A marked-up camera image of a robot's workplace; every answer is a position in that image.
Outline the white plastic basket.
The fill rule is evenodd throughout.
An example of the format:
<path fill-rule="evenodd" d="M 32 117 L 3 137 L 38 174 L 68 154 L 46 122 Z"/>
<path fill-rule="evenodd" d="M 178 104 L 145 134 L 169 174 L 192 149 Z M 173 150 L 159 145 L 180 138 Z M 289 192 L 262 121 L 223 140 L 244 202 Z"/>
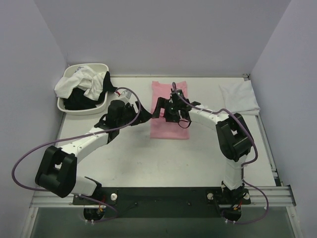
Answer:
<path fill-rule="evenodd" d="M 69 66 L 54 90 L 60 111 L 83 116 L 102 112 L 107 94 L 115 87 L 106 64 L 84 63 Z"/>

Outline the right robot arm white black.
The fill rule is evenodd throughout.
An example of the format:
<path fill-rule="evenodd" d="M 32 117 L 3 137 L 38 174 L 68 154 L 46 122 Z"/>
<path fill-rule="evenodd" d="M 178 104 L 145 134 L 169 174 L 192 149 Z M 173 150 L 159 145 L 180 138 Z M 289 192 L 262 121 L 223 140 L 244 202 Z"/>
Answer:
<path fill-rule="evenodd" d="M 166 122 L 179 123 L 185 120 L 216 131 L 220 150 L 226 158 L 222 192 L 232 197 L 241 195 L 244 190 L 244 166 L 254 144 L 243 117 L 224 109 L 215 113 L 199 102 L 189 102 L 182 90 L 172 91 L 168 99 L 159 97 L 153 118 L 158 118 L 162 109 Z"/>

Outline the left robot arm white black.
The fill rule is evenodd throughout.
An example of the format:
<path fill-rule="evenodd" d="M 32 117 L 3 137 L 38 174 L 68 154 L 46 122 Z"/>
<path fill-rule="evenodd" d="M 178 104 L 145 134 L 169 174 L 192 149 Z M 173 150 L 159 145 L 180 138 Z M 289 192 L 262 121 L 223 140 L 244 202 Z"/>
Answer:
<path fill-rule="evenodd" d="M 138 125 L 152 118 L 152 114 L 140 103 L 136 102 L 135 105 L 140 107 L 138 112 L 129 102 L 111 101 L 107 113 L 83 138 L 59 148 L 48 147 L 35 176 L 35 183 L 61 198 L 78 194 L 84 195 L 91 204 L 98 203 L 102 197 L 102 185 L 92 178 L 78 176 L 77 165 L 98 148 L 112 142 L 119 135 L 120 127 Z"/>

